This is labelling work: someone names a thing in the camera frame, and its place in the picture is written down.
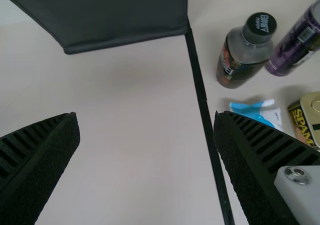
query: purple bottle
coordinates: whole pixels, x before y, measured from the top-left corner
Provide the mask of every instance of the purple bottle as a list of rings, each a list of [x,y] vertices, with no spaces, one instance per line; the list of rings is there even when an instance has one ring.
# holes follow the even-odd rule
[[[273,75],[286,76],[319,49],[320,0],[317,0],[276,46],[265,67]]]

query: blue and white wrapper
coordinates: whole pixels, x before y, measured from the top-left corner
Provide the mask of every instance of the blue and white wrapper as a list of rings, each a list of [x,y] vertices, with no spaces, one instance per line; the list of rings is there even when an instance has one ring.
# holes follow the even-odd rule
[[[283,131],[281,110],[273,99],[254,104],[230,102],[230,111]]]

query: black backdrop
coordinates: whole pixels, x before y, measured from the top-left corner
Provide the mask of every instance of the black backdrop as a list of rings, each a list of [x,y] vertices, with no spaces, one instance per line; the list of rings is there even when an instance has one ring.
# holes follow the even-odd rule
[[[188,30],[188,0],[11,0],[66,54],[121,46]]]

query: metal bolt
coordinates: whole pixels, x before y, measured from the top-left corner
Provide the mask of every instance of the metal bolt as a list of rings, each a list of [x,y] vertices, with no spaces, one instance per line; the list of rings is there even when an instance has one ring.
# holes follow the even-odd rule
[[[311,180],[310,175],[298,166],[288,166],[284,173],[288,179],[297,184],[307,185]]]

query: black tape line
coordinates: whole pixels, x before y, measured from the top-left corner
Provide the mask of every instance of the black tape line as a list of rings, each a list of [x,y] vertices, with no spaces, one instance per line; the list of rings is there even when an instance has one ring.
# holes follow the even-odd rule
[[[312,125],[313,130],[320,130],[320,123]]]
[[[214,144],[214,131],[210,118],[209,108],[207,104],[207,96],[205,85],[201,74],[200,64],[198,60],[196,44],[192,29],[189,25],[188,32],[185,34],[185,41],[188,48],[189,59],[191,63],[194,86],[198,99],[202,125],[205,133],[205,139],[208,146],[208,151],[211,160],[211,166],[215,179],[216,190],[218,192],[222,216],[225,225],[234,225],[234,216],[232,214],[231,205],[228,197],[227,187],[225,183],[222,166],[216,146]]]

